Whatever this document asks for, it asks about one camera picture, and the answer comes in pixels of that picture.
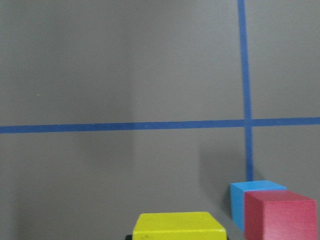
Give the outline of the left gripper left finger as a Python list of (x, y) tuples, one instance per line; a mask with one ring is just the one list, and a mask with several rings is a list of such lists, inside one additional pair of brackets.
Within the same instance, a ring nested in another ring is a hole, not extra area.
[(132, 235), (127, 235), (124, 240), (132, 240), (132, 239), (133, 239)]

